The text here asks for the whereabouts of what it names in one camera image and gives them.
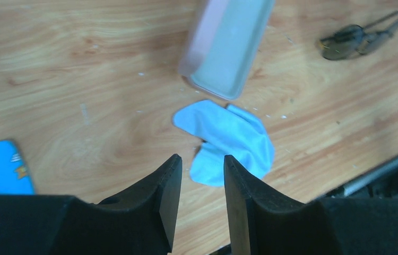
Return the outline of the pink glasses case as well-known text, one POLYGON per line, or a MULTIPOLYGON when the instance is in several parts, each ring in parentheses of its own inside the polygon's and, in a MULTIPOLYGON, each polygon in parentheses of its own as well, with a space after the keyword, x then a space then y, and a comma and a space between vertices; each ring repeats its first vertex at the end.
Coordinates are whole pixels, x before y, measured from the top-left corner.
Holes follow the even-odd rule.
POLYGON ((237 99, 258 52, 274 1, 203 1, 177 71, 193 86, 237 99))

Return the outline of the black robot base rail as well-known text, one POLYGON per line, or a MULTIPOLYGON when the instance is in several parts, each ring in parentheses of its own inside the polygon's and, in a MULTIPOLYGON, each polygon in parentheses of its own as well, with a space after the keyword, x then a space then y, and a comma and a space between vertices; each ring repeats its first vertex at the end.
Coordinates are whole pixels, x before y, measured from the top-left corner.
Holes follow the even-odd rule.
MULTIPOLYGON (((320 198, 398 199, 398 156, 314 200, 320 198)), ((230 244, 217 254, 232 254, 230 244)))

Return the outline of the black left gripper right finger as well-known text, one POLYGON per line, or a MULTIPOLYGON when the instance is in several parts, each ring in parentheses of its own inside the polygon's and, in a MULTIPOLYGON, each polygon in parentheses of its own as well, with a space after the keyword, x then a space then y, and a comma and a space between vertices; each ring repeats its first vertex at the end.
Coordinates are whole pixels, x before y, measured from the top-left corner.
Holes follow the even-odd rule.
POLYGON ((224 158, 232 254, 398 254, 398 199, 294 200, 224 158))

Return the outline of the light blue cleaning cloth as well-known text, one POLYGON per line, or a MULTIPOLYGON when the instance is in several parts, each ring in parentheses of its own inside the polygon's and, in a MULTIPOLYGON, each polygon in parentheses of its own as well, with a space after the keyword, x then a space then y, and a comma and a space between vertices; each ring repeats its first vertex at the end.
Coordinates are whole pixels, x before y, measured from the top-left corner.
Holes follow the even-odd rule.
POLYGON ((275 149, 264 124, 235 105, 201 100, 177 111, 172 122, 202 140, 189 169, 196 183, 223 186, 226 155, 234 156, 259 179, 272 168, 275 149))

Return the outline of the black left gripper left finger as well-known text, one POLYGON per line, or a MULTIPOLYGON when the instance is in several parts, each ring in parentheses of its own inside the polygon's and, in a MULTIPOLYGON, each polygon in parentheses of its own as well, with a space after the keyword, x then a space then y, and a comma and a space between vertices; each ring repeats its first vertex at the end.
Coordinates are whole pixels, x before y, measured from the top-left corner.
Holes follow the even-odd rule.
POLYGON ((0 254, 171 253, 182 172, 174 154, 98 204, 72 195, 0 195, 0 254))

